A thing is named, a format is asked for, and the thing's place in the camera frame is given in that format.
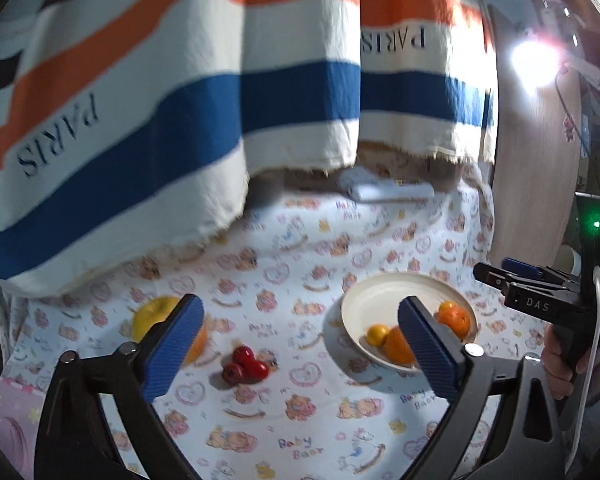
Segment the human hand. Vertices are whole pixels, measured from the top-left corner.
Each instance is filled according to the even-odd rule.
[[[546,371],[549,390],[555,400],[569,397],[573,393],[573,384],[570,383],[573,373],[560,357],[560,342],[555,336],[553,325],[548,325],[544,331],[544,350],[542,350],[542,366]],[[587,364],[591,356],[591,348],[582,356],[576,365],[576,373],[582,374],[587,371]],[[600,394],[600,348],[596,352],[596,361],[589,385],[587,400],[593,399]]]

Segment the small orange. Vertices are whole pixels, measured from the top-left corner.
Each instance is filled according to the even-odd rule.
[[[375,324],[369,327],[366,331],[366,342],[371,346],[382,346],[386,341],[386,336],[389,333],[389,327],[383,324]]]
[[[438,313],[444,312],[446,309],[453,308],[455,306],[458,306],[458,304],[454,303],[453,301],[443,301],[438,307]]]
[[[389,330],[383,349],[389,360],[396,364],[409,366],[416,362],[416,356],[397,326]]]
[[[184,357],[184,361],[182,362],[182,366],[185,367],[194,362],[197,358],[202,355],[202,352],[205,351],[206,342],[208,340],[208,331],[206,330],[206,323],[202,325],[200,330],[198,331],[198,335],[193,340],[187,355]]]
[[[460,306],[452,306],[438,314],[438,323],[447,325],[460,341],[471,330],[471,318],[468,312]]]

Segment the bright light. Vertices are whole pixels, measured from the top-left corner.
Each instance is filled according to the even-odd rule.
[[[539,40],[520,43],[511,60],[527,91],[549,85],[560,70],[560,50]]]

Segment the ceramic plate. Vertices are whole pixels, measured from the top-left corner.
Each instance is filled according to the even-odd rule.
[[[395,370],[419,371],[389,361],[381,349],[366,342],[366,331],[375,323],[392,328],[398,324],[398,305],[407,296],[417,296],[430,313],[438,311],[443,301],[453,301],[464,308],[471,319],[471,330],[464,343],[472,343],[478,324],[471,304],[448,283],[424,274],[382,272],[356,283],[342,299],[342,322],[353,342],[370,359]]]

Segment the orange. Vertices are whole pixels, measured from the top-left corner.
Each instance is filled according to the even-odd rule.
[[[438,323],[447,325],[460,341],[471,330],[471,318],[468,312],[460,306],[452,306],[438,314]]]
[[[409,366],[416,362],[416,356],[397,326],[389,330],[383,348],[389,360],[396,364]]]
[[[444,312],[446,309],[453,308],[455,306],[458,306],[458,305],[455,304],[453,301],[443,301],[442,303],[440,303],[440,306],[438,307],[438,313]]]
[[[366,331],[366,342],[371,346],[382,346],[386,341],[388,333],[389,327],[387,325],[372,325],[369,327],[369,330]]]
[[[202,355],[202,352],[205,351],[207,339],[206,323],[204,323],[202,328],[198,331],[198,335],[193,340],[187,355],[185,355],[182,366],[190,365]]]
[[[176,308],[179,301],[180,298],[174,296],[161,296],[140,307],[134,315],[131,325],[134,341],[140,342],[154,324],[167,319],[173,309]],[[191,364],[200,357],[200,354],[204,351],[208,334],[207,325],[208,317],[205,318],[205,323],[203,323],[202,328],[198,331],[189,351],[187,351],[182,366]]]

